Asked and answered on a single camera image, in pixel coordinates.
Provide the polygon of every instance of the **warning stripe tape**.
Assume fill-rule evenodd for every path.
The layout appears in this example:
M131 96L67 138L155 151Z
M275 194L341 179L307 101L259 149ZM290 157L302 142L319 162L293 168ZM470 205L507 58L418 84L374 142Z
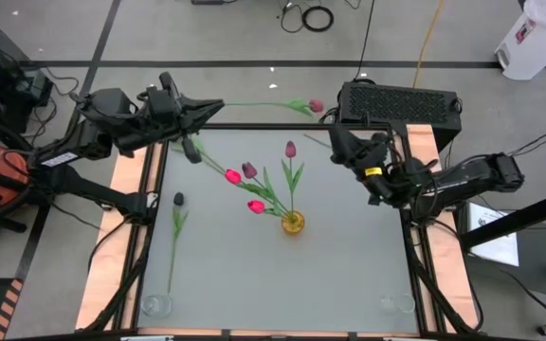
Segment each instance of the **warning stripe tape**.
M0 308L0 340L3 340L6 337L9 322L11 321L11 317L16 309L16 303L18 302L18 297L20 297L20 292L22 289L23 281L20 279L15 279L11 282L11 285L6 291L6 296L4 301L1 303Z

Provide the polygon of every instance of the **gray floor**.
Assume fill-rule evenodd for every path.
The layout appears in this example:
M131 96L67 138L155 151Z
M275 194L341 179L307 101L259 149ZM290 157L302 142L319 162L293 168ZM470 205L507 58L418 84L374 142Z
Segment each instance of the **gray floor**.
M90 61L111 3L112 0L0 0L0 27L31 59ZM341 1L322 3L334 12L334 26L324 33L303 30L292 35L280 29L276 0L239 0L222 7L195 7L188 0L122 0L103 59L357 60L370 1L363 1L357 11ZM365 59L416 61L436 5L436 0L376 1ZM494 48L519 14L516 0L447 0L429 42L426 60L492 61ZM313 17L314 22L321 19ZM290 13L285 24L295 27L296 20L296 13ZM52 71L83 81L87 70ZM133 98L149 84L157 83L156 77L163 71L170 71L179 89L197 99L323 99L326 107L336 104L342 82L355 75L354 68L100 68L92 89L120 87ZM362 72L378 83L400 86L410 86L414 75L409 68L365 68ZM60 81L63 91L71 85ZM504 78L495 69L424 69L419 86L456 91L464 101L464 129L454 143L452 164L475 153L513 151L546 132L546 70L532 81L517 82ZM59 114L39 144L60 137L66 128L72 103L70 99L54 99ZM228 107L213 121L309 120L275 108ZM114 162L112 156L75 165L85 177L108 184ZM520 208L546 197L546 145L521 156L518 162L526 175L526 184L513 194L485 194L496 208ZM90 202L69 196L57 201L85 220L100 222L100 209ZM18 215L31 222L34 212L27 209ZM15 235L6 231L0 234L0 277L13 276L27 236L28 233ZM8 337L73 331L87 257L95 239L96 231L92 228L56 211L50 213ZM482 301L486 332L537 338L534 328L546 322L546 313L519 287L477 276L473 276L473 282Z

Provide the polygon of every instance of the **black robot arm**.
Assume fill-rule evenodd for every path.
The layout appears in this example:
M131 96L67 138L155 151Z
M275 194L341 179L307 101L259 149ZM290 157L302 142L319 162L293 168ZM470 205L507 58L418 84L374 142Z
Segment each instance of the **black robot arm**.
M513 192L523 184L515 159L503 153L477 155L447 170L433 172L436 161L424 165L416 158L386 163L392 148L385 134L360 139L342 126L330 129L332 162L355 173L371 194L369 204L410 207L416 222L435 217L448 206L488 190Z
M188 135L199 132L223 106L221 99L189 99L178 92L168 72L159 75L161 89L150 86L138 94L138 108L121 89L102 89L85 97L73 96L75 110L86 119L71 128L61 140L39 150L38 164L55 167L79 158L99 160L115 145L124 156L170 139L182 140L192 163L201 161Z

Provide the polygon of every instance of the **red tulip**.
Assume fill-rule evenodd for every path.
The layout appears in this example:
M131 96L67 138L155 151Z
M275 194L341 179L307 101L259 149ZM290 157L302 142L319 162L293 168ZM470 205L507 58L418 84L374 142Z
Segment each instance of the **red tulip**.
M249 162L242 164L242 171L244 171L244 176L247 179L251 179L258 174L254 166L252 166L252 164Z
M227 170L225 178L233 185L237 185L242 182L242 175L235 170Z
M260 200L252 200L247 202L247 208L256 214L261 214L264 212L264 203Z
M321 99L311 99L309 100L309 109L314 113L323 112L323 101Z
M288 141L285 145L285 156L289 158L296 156L296 146L294 145L294 142Z

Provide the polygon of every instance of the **small vase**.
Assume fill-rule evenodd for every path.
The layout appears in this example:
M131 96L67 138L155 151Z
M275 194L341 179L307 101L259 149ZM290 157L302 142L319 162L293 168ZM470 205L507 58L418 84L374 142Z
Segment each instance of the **small vase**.
M304 217L297 211L292 211L291 214L294 215L294 221L291 221L290 217L285 214L282 216L282 227L286 234L295 236L298 235L304 228Z

